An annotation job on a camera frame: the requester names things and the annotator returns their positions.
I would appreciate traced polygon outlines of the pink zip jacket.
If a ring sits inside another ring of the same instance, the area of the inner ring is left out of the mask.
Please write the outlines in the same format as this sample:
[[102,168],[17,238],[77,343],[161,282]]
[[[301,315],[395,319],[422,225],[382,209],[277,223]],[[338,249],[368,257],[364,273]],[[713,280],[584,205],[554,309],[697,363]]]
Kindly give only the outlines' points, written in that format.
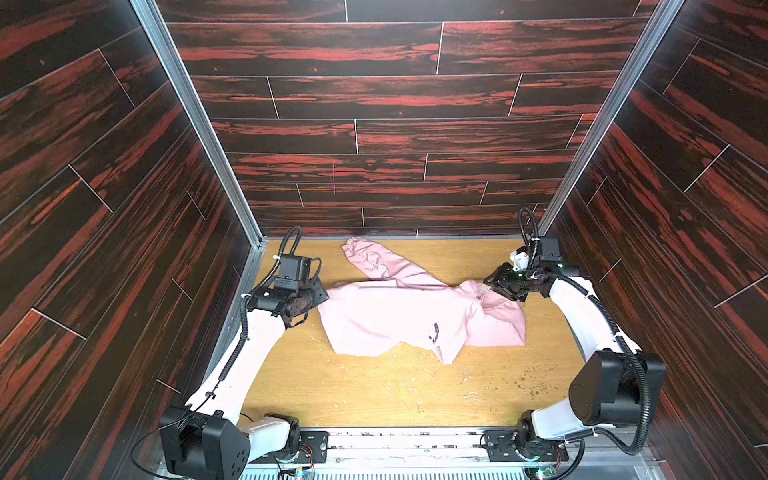
[[479,280],[447,285],[374,241],[342,245],[365,281],[339,283],[318,307],[337,354],[376,357],[405,343],[429,350],[444,365],[465,346],[521,347],[526,318],[520,303]]

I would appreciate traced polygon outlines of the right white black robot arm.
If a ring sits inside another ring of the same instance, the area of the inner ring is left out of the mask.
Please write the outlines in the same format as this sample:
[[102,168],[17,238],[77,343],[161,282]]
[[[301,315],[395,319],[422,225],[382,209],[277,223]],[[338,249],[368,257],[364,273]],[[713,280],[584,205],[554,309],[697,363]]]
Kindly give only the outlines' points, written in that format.
[[603,435],[623,453],[644,448],[667,367],[618,325],[581,269],[562,261],[529,270],[509,263],[485,279],[494,292],[523,301],[532,293],[551,299],[564,315],[584,364],[564,400],[529,410],[518,421],[517,454],[550,460],[566,444]]

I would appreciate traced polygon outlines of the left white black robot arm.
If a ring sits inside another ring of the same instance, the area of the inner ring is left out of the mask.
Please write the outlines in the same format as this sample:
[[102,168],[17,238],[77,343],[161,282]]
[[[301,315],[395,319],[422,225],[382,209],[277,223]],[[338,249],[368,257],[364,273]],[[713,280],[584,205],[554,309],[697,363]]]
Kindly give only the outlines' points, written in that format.
[[317,280],[280,280],[243,295],[240,328],[224,356],[183,406],[161,417],[166,478],[238,479],[254,462],[276,463],[281,479],[314,478],[327,433],[303,433],[297,418],[282,414],[238,421],[269,352],[327,298]]

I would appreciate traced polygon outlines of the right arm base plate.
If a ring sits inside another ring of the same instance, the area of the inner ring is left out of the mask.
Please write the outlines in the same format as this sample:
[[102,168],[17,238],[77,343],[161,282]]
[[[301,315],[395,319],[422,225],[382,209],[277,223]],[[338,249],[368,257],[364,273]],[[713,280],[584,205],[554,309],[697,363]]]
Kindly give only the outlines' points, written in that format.
[[480,446],[491,462],[564,462],[569,459],[565,443],[543,440],[516,430],[486,430]]

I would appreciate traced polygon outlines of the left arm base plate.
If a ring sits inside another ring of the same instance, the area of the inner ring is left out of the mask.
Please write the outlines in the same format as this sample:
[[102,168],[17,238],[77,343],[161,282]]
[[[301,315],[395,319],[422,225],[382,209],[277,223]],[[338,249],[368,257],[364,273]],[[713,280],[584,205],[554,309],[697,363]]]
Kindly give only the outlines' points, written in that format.
[[301,430],[291,434],[287,445],[277,452],[258,458],[261,463],[278,461],[287,464],[324,464],[327,460],[330,433],[323,430]]

